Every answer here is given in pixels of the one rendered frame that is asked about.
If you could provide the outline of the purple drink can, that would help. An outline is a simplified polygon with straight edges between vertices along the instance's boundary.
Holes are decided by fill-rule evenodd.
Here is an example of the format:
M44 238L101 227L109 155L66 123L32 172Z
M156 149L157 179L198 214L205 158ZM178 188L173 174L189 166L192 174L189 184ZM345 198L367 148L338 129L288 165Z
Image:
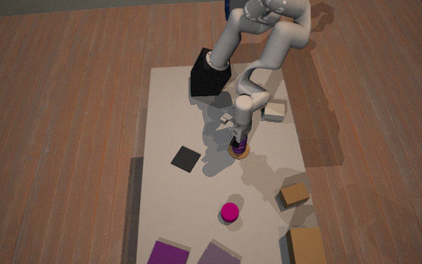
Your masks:
M245 151L245 149L246 149L247 140L248 140L248 136L246 136L241 143L238 143L239 144L239 148L238 149L237 148L234 148L232 146L232 150L235 153L237 153L237 154L242 154Z

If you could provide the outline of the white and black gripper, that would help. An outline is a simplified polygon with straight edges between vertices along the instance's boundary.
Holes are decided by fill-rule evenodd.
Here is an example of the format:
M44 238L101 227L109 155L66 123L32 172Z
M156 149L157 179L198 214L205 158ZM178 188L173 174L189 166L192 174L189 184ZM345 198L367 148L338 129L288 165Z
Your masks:
M243 139L248 135L252 128L252 121L251 124L246 128L235 128L234 124L231 131L231 142L229 145L233 146L234 148L239 148L239 144L243 141ZM236 140L236 141L235 141Z

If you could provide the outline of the tan cube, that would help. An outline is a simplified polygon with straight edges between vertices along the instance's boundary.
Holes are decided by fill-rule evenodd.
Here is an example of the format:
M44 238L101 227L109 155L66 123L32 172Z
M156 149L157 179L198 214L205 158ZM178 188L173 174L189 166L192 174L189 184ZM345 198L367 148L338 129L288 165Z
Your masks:
M280 190L278 193L280 196L283 205L286 208L297 205L299 203L303 203L308 201L310 198L309 193L307 192L304 183L298 183L296 185L292 185L290 187L286 187Z

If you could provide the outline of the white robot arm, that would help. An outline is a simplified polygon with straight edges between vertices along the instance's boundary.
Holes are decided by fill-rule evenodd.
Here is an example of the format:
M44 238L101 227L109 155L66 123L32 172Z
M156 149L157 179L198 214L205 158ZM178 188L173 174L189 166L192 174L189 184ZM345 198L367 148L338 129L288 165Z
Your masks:
M279 21L278 14L293 18L294 22ZM216 70L226 70L227 61L241 42L241 32L258 35L272 27L261 57L242 71L236 86L239 96L220 123L231 121L235 128L246 128L253 112L269 103L271 94L252 82L250 76L257 68L279 69L291 47L307 46L311 34L310 0L250 0L244 9L233 9L216 47L206 55L207 63Z

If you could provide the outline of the magenta cylinder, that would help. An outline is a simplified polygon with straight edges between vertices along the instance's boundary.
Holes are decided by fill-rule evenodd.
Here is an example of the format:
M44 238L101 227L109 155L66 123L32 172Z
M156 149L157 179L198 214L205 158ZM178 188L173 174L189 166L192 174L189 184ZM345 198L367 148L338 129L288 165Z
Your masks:
M221 209L221 216L226 222L234 222L239 215L239 209L234 203L226 203Z

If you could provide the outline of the tan round coaster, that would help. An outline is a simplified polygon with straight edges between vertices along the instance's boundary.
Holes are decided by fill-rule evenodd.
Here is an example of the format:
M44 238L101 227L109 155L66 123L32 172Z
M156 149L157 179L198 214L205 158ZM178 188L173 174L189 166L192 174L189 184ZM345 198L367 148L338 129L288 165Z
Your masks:
M230 156L232 156L233 158L235 158L235 159L243 159L243 158L246 158L248 156L249 151L250 151L250 148L249 148L248 144L246 144L245 151L242 154L237 154L237 153L235 153L232 150L232 146L229 145L228 151L229 151Z

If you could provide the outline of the dark grey square slate coaster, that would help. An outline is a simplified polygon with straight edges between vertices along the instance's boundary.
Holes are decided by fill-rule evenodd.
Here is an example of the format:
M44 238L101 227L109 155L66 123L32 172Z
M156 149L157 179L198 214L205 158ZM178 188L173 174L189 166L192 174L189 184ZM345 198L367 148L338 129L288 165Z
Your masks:
M201 155L199 153L194 152L193 150L190 150L184 146L181 146L180 150L175 155L171 164L187 172L191 172L200 156Z

